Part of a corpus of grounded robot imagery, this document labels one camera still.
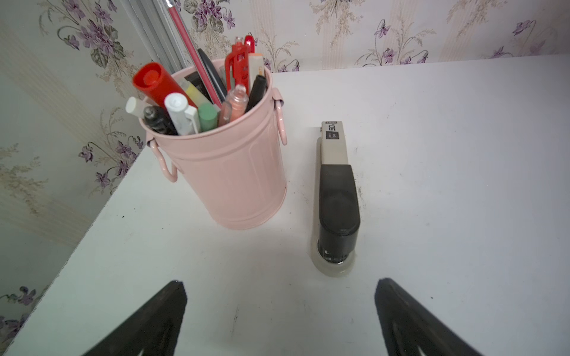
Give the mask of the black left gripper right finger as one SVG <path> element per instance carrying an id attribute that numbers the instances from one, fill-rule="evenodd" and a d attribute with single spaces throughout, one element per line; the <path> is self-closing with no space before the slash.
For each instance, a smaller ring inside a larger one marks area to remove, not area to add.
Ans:
<path id="1" fill-rule="evenodd" d="M 387 354 L 479 354 L 394 280 L 378 282 L 374 301 Z"/>

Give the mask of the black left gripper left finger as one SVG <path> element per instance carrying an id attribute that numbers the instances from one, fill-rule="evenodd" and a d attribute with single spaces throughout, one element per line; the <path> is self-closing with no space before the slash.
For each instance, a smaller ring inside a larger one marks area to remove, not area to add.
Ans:
<path id="1" fill-rule="evenodd" d="M 87 355 L 173 355 L 178 343 L 187 295 L 172 280 Z"/>

